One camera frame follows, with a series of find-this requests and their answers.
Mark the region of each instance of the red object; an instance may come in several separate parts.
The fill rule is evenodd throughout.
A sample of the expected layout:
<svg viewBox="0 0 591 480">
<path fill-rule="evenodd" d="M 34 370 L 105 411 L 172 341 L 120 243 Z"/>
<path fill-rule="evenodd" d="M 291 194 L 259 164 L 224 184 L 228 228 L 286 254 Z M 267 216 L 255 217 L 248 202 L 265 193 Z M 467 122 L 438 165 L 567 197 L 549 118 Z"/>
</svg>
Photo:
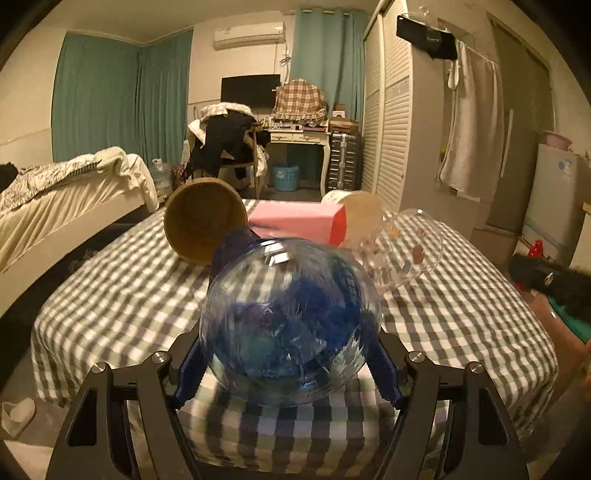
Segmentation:
<svg viewBox="0 0 591 480">
<path fill-rule="evenodd" d="M 536 240 L 533 247 L 530 248 L 528 257 L 543 257 L 544 256 L 544 242 Z"/>
<path fill-rule="evenodd" d="M 544 256 L 544 242 L 542 240 L 536 240 L 534 246 L 530 248 L 530 251 L 527 252 L 528 257 L 543 257 Z M 527 291 L 521 283 L 516 283 L 515 288 L 521 291 Z"/>
</svg>

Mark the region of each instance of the green cloth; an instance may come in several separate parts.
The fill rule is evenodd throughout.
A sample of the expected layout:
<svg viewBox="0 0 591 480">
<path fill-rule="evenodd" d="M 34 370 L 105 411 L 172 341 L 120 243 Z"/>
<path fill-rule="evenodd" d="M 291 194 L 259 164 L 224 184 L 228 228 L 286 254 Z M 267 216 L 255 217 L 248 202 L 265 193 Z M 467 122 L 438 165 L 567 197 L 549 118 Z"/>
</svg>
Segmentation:
<svg viewBox="0 0 591 480">
<path fill-rule="evenodd" d="M 67 33 L 51 107 L 54 161 L 121 147 L 180 163 L 193 31 L 145 47 Z"/>
<path fill-rule="evenodd" d="M 344 103 L 347 116 L 358 122 L 363 115 L 366 23 L 360 10 L 345 15 L 340 8 L 334 14 L 298 8 L 290 73 L 290 80 L 302 78 L 324 92 L 329 113 L 335 103 Z"/>
<path fill-rule="evenodd" d="M 187 132 L 189 58 L 193 31 L 148 45 L 139 52 L 137 119 L 142 158 L 178 165 Z"/>
<path fill-rule="evenodd" d="M 138 50 L 110 38 L 66 33 L 51 105 L 54 161 L 115 146 L 139 152 Z"/>
<path fill-rule="evenodd" d="M 566 313 L 566 309 L 558 305 L 553 298 L 548 297 L 548 302 L 569 330 L 579 337 L 583 343 L 587 343 L 591 338 L 591 325 Z"/>
</svg>

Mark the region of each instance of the hanging cloth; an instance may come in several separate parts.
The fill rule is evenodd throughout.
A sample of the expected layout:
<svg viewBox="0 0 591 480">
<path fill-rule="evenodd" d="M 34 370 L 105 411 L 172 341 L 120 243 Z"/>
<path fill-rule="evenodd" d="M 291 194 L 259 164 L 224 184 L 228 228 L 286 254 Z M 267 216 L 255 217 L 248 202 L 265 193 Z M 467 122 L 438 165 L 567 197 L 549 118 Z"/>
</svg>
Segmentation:
<svg viewBox="0 0 591 480">
<path fill-rule="evenodd" d="M 493 199 L 503 156 L 503 91 L 499 66 L 457 42 L 448 86 L 455 90 L 441 181 L 466 195 Z"/>
</svg>

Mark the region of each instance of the metal screw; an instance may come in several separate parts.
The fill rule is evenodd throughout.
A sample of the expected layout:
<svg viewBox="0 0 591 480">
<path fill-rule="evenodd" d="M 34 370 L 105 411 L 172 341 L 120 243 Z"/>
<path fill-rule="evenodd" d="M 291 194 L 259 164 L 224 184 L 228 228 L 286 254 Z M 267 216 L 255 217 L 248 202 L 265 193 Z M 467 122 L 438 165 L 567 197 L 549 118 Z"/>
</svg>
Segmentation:
<svg viewBox="0 0 591 480">
<path fill-rule="evenodd" d="M 544 279 L 544 285 L 546 287 L 549 287 L 553 281 L 554 281 L 554 273 L 550 272 L 548 275 L 546 275 L 546 277 Z"/>
<path fill-rule="evenodd" d="M 152 361 L 155 364 L 163 364 L 166 360 L 168 360 L 168 352 L 156 352 L 152 355 Z"/>
<path fill-rule="evenodd" d="M 90 371 L 93 372 L 94 374 L 100 374 L 101 372 L 104 372 L 106 368 L 107 368 L 106 363 L 98 362 L 92 366 Z"/>
<path fill-rule="evenodd" d="M 425 361 L 425 355 L 422 352 L 410 352 L 408 357 L 416 364 L 422 364 Z"/>
<path fill-rule="evenodd" d="M 484 371 L 484 367 L 478 362 L 470 362 L 468 366 L 470 367 L 470 370 L 476 374 L 481 374 Z"/>
</svg>

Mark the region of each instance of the pink box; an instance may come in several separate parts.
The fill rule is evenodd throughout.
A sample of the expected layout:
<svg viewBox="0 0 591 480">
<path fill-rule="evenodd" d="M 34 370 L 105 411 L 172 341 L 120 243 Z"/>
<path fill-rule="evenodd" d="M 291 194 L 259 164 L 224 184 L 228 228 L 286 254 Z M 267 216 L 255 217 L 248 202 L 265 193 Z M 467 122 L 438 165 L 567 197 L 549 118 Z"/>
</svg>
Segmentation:
<svg viewBox="0 0 591 480">
<path fill-rule="evenodd" d="M 248 216 L 260 236 L 298 236 L 337 247 L 347 230 L 345 207 L 338 203 L 262 200 Z"/>
</svg>

